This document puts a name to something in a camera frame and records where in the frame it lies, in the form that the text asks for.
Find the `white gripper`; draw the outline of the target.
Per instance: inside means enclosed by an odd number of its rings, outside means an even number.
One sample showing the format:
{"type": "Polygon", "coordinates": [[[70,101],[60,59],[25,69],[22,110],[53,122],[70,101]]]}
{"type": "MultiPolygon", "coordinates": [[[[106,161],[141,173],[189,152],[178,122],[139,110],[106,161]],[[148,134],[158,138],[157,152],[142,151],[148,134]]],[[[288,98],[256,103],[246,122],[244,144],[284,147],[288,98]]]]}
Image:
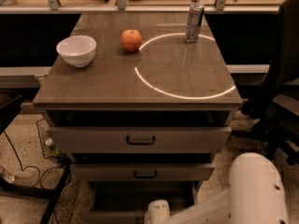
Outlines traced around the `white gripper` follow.
{"type": "Polygon", "coordinates": [[[156,200],[150,202],[144,217],[144,224],[164,224],[170,218],[168,201],[156,200]]]}

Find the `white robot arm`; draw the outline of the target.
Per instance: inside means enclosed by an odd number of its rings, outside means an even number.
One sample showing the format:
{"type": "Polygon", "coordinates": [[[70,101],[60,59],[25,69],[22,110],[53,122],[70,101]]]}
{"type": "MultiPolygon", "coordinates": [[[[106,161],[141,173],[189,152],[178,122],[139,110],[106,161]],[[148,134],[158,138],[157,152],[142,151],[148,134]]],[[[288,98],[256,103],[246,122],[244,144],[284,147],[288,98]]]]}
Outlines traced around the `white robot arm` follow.
{"type": "Polygon", "coordinates": [[[289,224],[285,189],[273,162],[244,153],[231,165],[227,189],[174,215],[167,201],[153,201],[144,224],[289,224]]]}

